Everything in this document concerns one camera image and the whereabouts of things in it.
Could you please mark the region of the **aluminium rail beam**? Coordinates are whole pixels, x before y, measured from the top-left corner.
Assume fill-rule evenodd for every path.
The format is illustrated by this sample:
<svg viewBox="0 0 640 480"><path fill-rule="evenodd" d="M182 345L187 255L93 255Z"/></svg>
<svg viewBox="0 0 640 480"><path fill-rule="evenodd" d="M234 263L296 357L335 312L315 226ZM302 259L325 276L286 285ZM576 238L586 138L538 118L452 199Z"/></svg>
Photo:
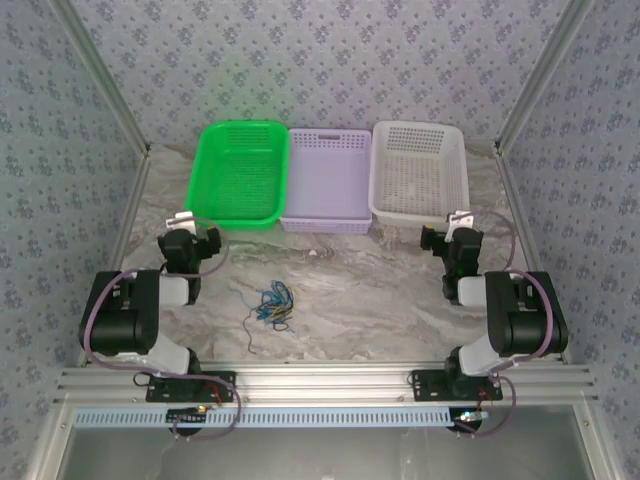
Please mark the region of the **aluminium rail beam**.
<svg viewBox="0 0 640 480"><path fill-rule="evenodd" d="M249 407L389 407L413 402L408 383L413 370L433 370L440 362L220 361L205 370L237 374L236 388ZM506 371L520 406L596 403L599 396L588 367L557 359L534 360ZM145 401L133 374L94 365L65 368L53 393L55 403L129 406Z"/></svg>

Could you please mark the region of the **aluminium frame leg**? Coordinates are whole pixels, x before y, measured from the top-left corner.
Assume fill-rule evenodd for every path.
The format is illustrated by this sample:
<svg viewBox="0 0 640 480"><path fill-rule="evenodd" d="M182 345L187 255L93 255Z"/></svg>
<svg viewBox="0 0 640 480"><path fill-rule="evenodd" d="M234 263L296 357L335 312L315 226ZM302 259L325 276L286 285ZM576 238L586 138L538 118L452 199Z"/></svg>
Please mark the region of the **aluminium frame leg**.
<svg viewBox="0 0 640 480"><path fill-rule="evenodd" d="M573 409L594 480L617 480L604 428L598 420L594 406L582 401Z"/></svg>
<svg viewBox="0 0 640 480"><path fill-rule="evenodd" d="M56 480L73 429L75 408L56 404L45 418L24 480Z"/></svg>

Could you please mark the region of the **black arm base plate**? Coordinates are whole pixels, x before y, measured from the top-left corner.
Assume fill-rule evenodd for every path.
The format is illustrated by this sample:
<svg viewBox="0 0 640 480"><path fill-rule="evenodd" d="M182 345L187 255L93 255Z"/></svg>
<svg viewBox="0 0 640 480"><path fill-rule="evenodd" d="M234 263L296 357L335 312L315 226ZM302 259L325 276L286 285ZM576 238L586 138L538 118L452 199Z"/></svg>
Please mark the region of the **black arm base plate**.
<svg viewBox="0 0 640 480"><path fill-rule="evenodd" d="M414 370L410 374L416 402L502 400L503 392L487 377L449 374L444 370Z"/></svg>
<svg viewBox="0 0 640 480"><path fill-rule="evenodd" d="M146 385L149 403L233 403L235 394L211 380L151 377Z"/></svg>

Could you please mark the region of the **white plastic basket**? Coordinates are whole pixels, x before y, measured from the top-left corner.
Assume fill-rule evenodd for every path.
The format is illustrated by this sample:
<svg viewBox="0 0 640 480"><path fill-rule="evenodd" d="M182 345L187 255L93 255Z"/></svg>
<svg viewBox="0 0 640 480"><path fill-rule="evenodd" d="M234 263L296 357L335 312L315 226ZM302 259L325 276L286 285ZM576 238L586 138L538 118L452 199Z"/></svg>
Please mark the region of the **white plastic basket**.
<svg viewBox="0 0 640 480"><path fill-rule="evenodd" d="M444 225L470 206L464 136L453 126L380 121L372 131L368 205L395 227Z"/></svg>

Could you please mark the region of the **aluminium frame post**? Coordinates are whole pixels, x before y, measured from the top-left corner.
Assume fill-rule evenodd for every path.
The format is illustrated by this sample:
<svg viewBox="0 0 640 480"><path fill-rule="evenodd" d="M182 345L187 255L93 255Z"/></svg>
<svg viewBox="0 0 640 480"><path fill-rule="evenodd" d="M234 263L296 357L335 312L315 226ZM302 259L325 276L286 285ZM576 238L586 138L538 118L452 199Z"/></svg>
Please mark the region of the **aluminium frame post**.
<svg viewBox="0 0 640 480"><path fill-rule="evenodd" d="M512 148L595 2L596 0L567 0L496 138L495 149L498 155L505 156Z"/></svg>
<svg viewBox="0 0 640 480"><path fill-rule="evenodd" d="M146 139L75 7L70 0L47 1L122 133L136 153L145 157L148 151Z"/></svg>

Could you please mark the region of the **purple plastic basket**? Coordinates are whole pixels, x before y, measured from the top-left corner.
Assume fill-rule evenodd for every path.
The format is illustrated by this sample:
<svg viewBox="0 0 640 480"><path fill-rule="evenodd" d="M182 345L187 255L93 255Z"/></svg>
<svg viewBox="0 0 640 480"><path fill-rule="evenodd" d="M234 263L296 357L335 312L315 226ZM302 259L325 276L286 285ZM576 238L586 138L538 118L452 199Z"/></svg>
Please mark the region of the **purple plastic basket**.
<svg viewBox="0 0 640 480"><path fill-rule="evenodd" d="M367 130L294 128L285 210L289 233L366 234L371 133Z"/></svg>

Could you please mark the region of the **green plastic basket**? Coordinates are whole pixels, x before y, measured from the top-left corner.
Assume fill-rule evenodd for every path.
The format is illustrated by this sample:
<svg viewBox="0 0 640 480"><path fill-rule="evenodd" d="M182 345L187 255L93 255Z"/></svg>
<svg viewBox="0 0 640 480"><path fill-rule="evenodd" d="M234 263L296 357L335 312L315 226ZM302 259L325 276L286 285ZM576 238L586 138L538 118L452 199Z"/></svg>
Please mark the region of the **green plastic basket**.
<svg viewBox="0 0 640 480"><path fill-rule="evenodd" d="M224 230L265 231L284 212L289 130L274 121L222 121L201 134L184 208Z"/></svg>

